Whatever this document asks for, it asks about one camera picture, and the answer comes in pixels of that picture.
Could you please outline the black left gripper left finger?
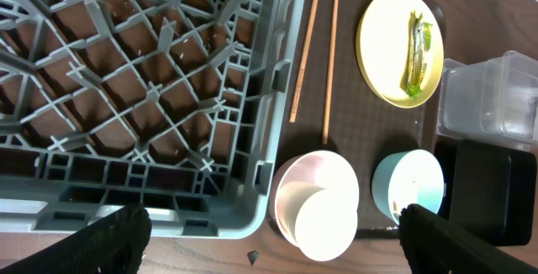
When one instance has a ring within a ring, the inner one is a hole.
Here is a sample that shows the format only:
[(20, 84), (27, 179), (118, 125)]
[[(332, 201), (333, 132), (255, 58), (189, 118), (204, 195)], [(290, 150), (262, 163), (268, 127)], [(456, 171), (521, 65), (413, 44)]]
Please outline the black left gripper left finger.
[(136, 273), (151, 230), (144, 206), (131, 203), (1, 272)]

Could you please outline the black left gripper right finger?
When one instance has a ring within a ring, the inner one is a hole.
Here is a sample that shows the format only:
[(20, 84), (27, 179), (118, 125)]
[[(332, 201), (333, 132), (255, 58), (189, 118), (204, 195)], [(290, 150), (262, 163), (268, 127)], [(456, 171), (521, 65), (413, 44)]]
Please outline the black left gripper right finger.
[(413, 273), (530, 273), (537, 269), (410, 204), (399, 216), (400, 245)]

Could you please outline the light blue bowl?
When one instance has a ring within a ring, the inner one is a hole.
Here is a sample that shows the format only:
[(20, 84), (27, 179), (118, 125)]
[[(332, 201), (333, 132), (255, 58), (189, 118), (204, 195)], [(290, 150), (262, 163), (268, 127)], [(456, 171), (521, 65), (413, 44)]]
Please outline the light blue bowl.
[(427, 150), (391, 154), (377, 165), (371, 192), (379, 211), (395, 224), (410, 204), (438, 213), (445, 196), (443, 171)]

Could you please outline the pink bowl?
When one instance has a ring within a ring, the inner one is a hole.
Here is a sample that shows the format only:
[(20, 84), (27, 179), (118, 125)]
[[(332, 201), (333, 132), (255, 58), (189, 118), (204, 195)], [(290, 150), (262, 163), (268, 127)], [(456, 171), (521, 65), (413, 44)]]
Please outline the pink bowl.
[(270, 191), (270, 215), (275, 220), (276, 196), (290, 182), (306, 182), (323, 188), (345, 188), (360, 197), (359, 183), (351, 164), (341, 155), (318, 150), (286, 161), (276, 172)]

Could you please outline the wooden chopstick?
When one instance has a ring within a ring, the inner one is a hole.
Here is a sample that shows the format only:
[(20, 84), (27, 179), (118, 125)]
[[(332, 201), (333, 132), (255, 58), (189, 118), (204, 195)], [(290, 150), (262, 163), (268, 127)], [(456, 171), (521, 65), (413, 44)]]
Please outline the wooden chopstick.
[(294, 123), (298, 115), (298, 106), (299, 106), (300, 96), (301, 96), (302, 87), (303, 87), (303, 79), (304, 79), (304, 75), (305, 75), (306, 67), (308, 63), (308, 58), (309, 58), (309, 50), (310, 50), (310, 45), (311, 45), (312, 36), (313, 36), (316, 14), (318, 11), (318, 4), (319, 4), (319, 0), (312, 0), (307, 30), (305, 34), (304, 43), (303, 43), (303, 50), (302, 50), (301, 59), (299, 62), (298, 77), (297, 77), (297, 81), (296, 81), (294, 92), (293, 92), (293, 100), (292, 100), (291, 111), (289, 115), (290, 123)]
[(324, 103), (324, 124), (323, 124), (323, 132), (322, 132), (323, 145), (326, 145), (329, 140), (330, 110), (331, 110), (331, 100), (332, 100), (332, 90), (333, 90), (333, 87), (332, 87), (333, 75), (334, 75), (334, 68), (335, 68), (335, 44), (336, 44), (337, 24), (338, 24), (338, 11), (339, 11), (339, 0), (334, 0), (333, 10), (332, 10), (332, 19), (331, 19), (330, 53), (329, 53), (329, 62), (328, 62), (328, 70), (327, 70), (325, 103)]

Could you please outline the green snack wrapper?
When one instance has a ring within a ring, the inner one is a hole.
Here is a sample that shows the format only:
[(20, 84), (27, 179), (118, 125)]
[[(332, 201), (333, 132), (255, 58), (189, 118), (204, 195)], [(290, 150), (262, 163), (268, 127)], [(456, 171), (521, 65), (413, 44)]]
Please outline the green snack wrapper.
[(423, 13), (410, 13), (405, 81), (401, 88), (412, 98), (422, 93), (421, 84), (427, 69), (425, 57), (430, 51), (432, 27), (432, 24), (425, 22)]

